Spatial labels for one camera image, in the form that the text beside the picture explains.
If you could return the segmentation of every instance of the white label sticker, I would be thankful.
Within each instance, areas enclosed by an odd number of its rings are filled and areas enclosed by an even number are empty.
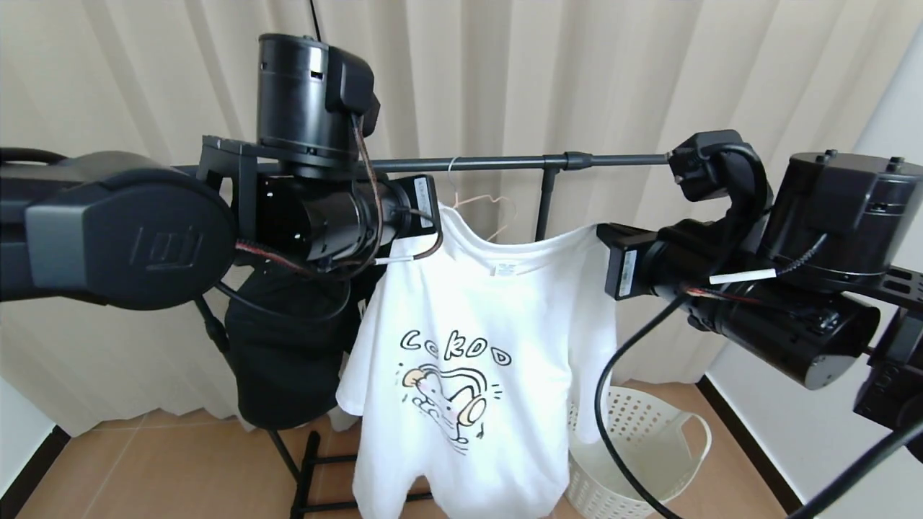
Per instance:
[[[516,265],[512,263],[499,263],[494,267],[495,276],[511,276],[516,274]]]
[[[622,279],[621,283],[618,284],[619,297],[631,294],[631,284],[634,283],[634,264],[637,258],[637,250],[630,250],[625,253],[625,260],[622,261]]]
[[[418,207],[420,211],[432,215],[433,208],[429,205],[429,185],[426,182],[425,176],[421,176],[414,180],[414,190],[416,191],[416,207]],[[433,222],[421,216],[420,226],[426,229],[432,227]]]

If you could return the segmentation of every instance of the robotic arm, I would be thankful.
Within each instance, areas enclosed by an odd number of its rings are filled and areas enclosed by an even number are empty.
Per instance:
[[[221,287],[232,264],[270,258],[342,280],[393,239],[441,233],[433,178],[389,179],[367,156],[379,109],[373,86],[368,64],[352,54],[265,34],[257,142],[206,136],[198,167],[185,168],[117,151],[66,159],[3,149],[0,301],[65,296],[168,308]],[[549,157],[459,162],[567,170],[666,161],[688,200],[728,196],[731,207],[717,222],[656,232],[599,225],[610,249],[606,292],[671,301],[694,328],[722,334],[812,390],[871,351],[855,412],[888,428],[920,421],[923,274],[891,263],[923,201],[923,168],[800,153],[773,203],[759,157],[733,130],[696,134],[666,156]],[[445,170],[437,159],[399,163],[382,169]],[[219,195],[225,179],[230,205]],[[880,313],[846,293],[899,307],[873,350]],[[923,461],[923,439],[908,448]]]

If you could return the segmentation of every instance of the cartoon mouse graphic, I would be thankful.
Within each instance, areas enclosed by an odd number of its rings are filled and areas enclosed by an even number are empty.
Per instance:
[[[419,395],[412,399],[414,405],[432,417],[450,441],[460,445],[468,443],[461,428],[477,423],[487,409],[487,381],[477,369],[441,371],[424,364],[408,371],[403,385],[416,388]]]

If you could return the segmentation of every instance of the neckline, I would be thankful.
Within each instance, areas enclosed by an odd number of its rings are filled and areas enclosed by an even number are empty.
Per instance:
[[[588,226],[538,242],[497,244],[477,235],[451,207],[440,204],[439,218],[445,241],[433,259],[438,257],[440,262],[451,264],[459,271],[458,282],[464,284],[529,283],[548,269],[559,267],[567,258],[579,255],[595,241],[592,227]],[[515,264],[520,272],[495,275],[491,265],[497,263]]]

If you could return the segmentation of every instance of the clothes hanger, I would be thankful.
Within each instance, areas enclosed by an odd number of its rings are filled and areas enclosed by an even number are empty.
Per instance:
[[[476,197],[471,197],[469,199],[459,200],[459,188],[458,186],[455,185],[455,180],[452,179],[452,165],[455,164],[456,159],[458,159],[458,157],[452,157],[452,160],[449,161],[449,168],[446,170],[446,176],[449,178],[449,183],[452,185],[452,190],[455,193],[455,204],[452,205],[452,209],[458,209],[462,205],[465,205],[467,203],[471,203],[477,200],[481,200],[481,199],[489,199],[491,203],[495,203],[495,204],[499,204],[501,200],[505,200],[513,208],[512,219],[510,219],[509,222],[506,222],[503,225],[501,225],[494,234],[488,236],[486,241],[490,241],[496,238],[497,235],[505,231],[511,223],[516,221],[516,218],[519,216],[519,209],[517,209],[516,207],[516,202],[514,202],[511,198],[504,197],[504,196],[499,196],[499,197],[494,198],[491,195],[477,195]]]

